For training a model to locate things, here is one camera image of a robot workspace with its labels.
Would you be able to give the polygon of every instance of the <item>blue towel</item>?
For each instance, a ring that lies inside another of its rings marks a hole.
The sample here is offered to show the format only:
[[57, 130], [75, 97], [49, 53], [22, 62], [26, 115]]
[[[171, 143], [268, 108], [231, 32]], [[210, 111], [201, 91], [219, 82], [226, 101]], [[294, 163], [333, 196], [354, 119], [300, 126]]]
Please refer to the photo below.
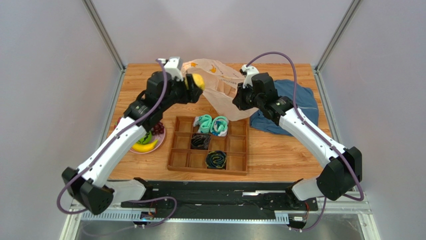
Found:
[[[274, 84], [276, 90], [278, 91], [278, 96], [287, 96], [293, 100], [293, 89], [295, 85], [293, 81], [276, 80], [274, 81]], [[311, 120], [311, 122], [318, 126], [320, 112], [318, 111], [318, 105], [314, 98], [314, 92], [312, 92], [310, 88], [302, 87], [298, 84], [296, 97], [297, 106], [303, 111], [306, 117]], [[267, 133], [291, 136], [288, 131], [275, 125], [275, 123], [273, 123], [271, 120], [266, 119], [260, 110], [251, 115], [250, 126]]]

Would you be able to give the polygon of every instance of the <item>wooden table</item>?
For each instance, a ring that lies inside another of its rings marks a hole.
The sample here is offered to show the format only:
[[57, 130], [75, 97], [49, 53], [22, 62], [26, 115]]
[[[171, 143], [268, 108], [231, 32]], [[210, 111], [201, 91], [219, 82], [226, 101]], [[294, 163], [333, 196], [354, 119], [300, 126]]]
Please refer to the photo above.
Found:
[[[241, 63], [228, 64], [239, 71]], [[259, 72], [268, 72], [273, 79], [293, 80], [289, 64], [254, 64]], [[157, 64], [129, 64], [118, 102], [113, 115], [114, 122], [123, 115], [128, 105], [146, 88], [147, 79], [155, 71]], [[297, 80], [303, 87], [313, 90], [319, 107], [319, 128], [329, 136], [330, 130], [321, 103], [320, 94], [309, 64], [296, 64]], [[250, 181], [250, 182], [293, 182], [301, 178], [318, 175], [322, 169], [314, 156], [294, 137], [266, 133], [254, 128], [249, 130], [248, 174], [246, 176], [208, 174], [195, 172], [169, 171], [166, 168], [171, 147], [173, 127], [176, 116], [216, 115], [215, 109], [205, 97], [201, 96], [196, 104], [175, 104], [163, 114], [166, 127], [166, 139], [162, 146], [149, 154], [128, 152], [110, 175], [111, 179], [145, 180], [195, 180], [195, 181]]]

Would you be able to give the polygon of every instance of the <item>white panel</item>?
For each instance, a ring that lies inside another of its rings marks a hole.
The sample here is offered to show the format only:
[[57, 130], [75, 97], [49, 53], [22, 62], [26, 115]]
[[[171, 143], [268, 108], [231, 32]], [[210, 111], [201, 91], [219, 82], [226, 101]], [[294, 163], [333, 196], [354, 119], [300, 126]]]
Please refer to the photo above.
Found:
[[[281, 51], [317, 64], [351, 0], [94, 0], [125, 64], [181, 56], [246, 63]], [[279, 56], [259, 62], [282, 63]]]
[[364, 1], [322, 77], [382, 239], [426, 234], [426, 4]]
[[59, 238], [61, 173], [95, 150], [118, 78], [82, 1], [0, 2], [0, 239]]

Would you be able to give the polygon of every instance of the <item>plate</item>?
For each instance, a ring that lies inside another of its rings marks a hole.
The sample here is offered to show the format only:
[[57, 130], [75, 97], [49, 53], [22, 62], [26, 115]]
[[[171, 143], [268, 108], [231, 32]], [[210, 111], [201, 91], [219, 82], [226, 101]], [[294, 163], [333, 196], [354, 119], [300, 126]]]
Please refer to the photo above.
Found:
[[152, 149], [151, 151], [140, 152], [140, 151], [133, 150], [133, 148], [130, 148], [129, 151], [132, 152], [132, 153], [135, 153], [135, 154], [149, 154], [151, 152], [154, 152], [156, 149], [158, 149], [161, 146], [161, 144], [163, 144], [165, 138], [166, 138], [166, 128], [164, 128], [163, 134], [153, 135], [152, 138], [151, 138], [151, 141], [148, 142], [148, 144], [150, 144], [150, 143], [154, 142], [156, 139], [158, 139], [157, 145], [155, 145], [154, 149]]

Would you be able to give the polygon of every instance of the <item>yellow ball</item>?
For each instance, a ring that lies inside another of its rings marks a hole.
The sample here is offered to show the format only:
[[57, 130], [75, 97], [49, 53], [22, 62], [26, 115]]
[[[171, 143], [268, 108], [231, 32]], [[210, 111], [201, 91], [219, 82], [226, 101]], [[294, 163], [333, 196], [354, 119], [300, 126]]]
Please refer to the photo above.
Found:
[[[194, 80], [195, 85], [197, 85], [197, 87], [199, 87], [201, 90], [204, 91], [206, 89], [206, 85], [204, 84], [204, 79], [200, 74], [193, 73], [192, 79]], [[188, 80], [186, 79], [185, 79], [185, 85], [186, 85], [186, 89], [189, 89]]]

